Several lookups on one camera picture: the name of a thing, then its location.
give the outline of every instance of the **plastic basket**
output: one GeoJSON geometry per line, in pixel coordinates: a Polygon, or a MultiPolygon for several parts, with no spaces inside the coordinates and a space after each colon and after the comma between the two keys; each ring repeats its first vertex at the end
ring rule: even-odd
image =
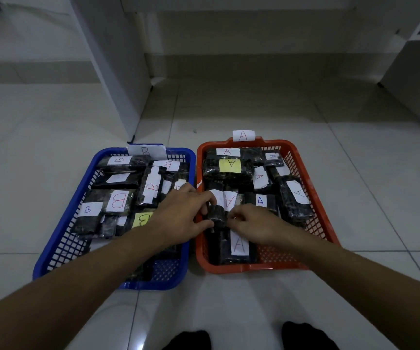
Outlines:
{"type": "MultiPolygon", "coordinates": [[[[166,148],[168,159],[189,162],[189,182],[194,184],[195,154],[188,148],[166,148]]],[[[98,152],[93,157],[87,172],[85,172],[79,187],[70,200],[48,244],[38,258],[33,271],[33,279],[37,279],[51,270],[80,257],[88,250],[86,241],[79,241],[70,229],[76,221],[80,204],[84,201],[85,192],[95,182],[100,172],[95,169],[98,162],[107,155],[127,155],[125,147],[111,147],[98,152]]],[[[156,260],[153,265],[151,281],[127,281],[121,284],[121,289],[133,290],[169,290],[182,281],[187,271],[189,260],[189,242],[182,245],[180,259],[156,260]]]]}
{"type": "MultiPolygon", "coordinates": [[[[311,206],[315,212],[315,216],[307,222],[306,231],[319,238],[340,245],[320,199],[315,192],[307,170],[302,163],[297,148],[289,141],[263,140],[263,138],[257,136],[255,141],[234,142],[232,138],[229,138],[227,141],[201,144],[197,150],[197,191],[205,190],[202,180],[202,162],[207,149],[224,147],[261,147],[263,150],[280,150],[291,173],[301,178],[302,187],[306,196],[310,199],[311,206]]],[[[197,215],[197,221],[201,221],[201,219],[202,216],[200,214],[197,215]]],[[[207,239],[203,233],[196,237],[195,249],[197,260],[201,267],[213,274],[230,274],[264,269],[307,269],[306,266],[298,262],[291,254],[265,245],[257,245],[257,254],[260,261],[257,264],[212,265],[208,262],[207,239]]]]}

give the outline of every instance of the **white tile floor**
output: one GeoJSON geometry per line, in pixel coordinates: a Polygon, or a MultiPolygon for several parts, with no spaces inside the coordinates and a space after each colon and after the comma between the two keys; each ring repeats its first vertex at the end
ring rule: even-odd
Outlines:
{"type": "MultiPolygon", "coordinates": [[[[340,78],[155,82],[136,142],[196,150],[233,129],[290,140],[342,245],[420,280],[420,122],[386,92],[340,78]]],[[[100,85],[0,85],[0,298],[30,281],[91,157],[126,139],[100,85]]],[[[279,349],[287,320],[341,349],[394,348],[310,271],[218,276],[194,258],[171,291],[115,292],[69,348],[157,349],[207,329],[214,349],[279,349]]]]}

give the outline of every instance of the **yellow label with letter b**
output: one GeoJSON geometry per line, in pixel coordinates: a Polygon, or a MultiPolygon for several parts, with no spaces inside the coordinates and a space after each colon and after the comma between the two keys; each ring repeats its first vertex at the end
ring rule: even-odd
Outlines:
{"type": "Polygon", "coordinates": [[[220,159],[220,172],[241,173],[241,160],[220,159]]]}

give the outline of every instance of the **yellow sticky note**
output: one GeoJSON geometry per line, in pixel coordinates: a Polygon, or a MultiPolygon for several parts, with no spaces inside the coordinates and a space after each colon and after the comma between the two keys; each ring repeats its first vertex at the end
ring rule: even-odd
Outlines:
{"type": "Polygon", "coordinates": [[[220,172],[241,173],[240,159],[220,159],[220,172]]]}
{"type": "Polygon", "coordinates": [[[152,217],[152,215],[153,215],[153,212],[137,212],[135,214],[132,228],[146,225],[150,217],[152,217]]]}

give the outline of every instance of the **person's left hand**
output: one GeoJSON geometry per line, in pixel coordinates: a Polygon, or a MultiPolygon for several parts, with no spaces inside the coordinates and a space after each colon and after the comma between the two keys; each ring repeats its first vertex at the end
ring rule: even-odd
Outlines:
{"type": "Polygon", "coordinates": [[[216,205],[216,198],[212,192],[197,193],[189,183],[179,190],[171,189],[150,217],[147,227],[161,231],[168,246],[187,242],[213,227],[213,221],[210,220],[194,223],[194,217],[199,210],[202,215],[207,215],[208,201],[216,205]]]}

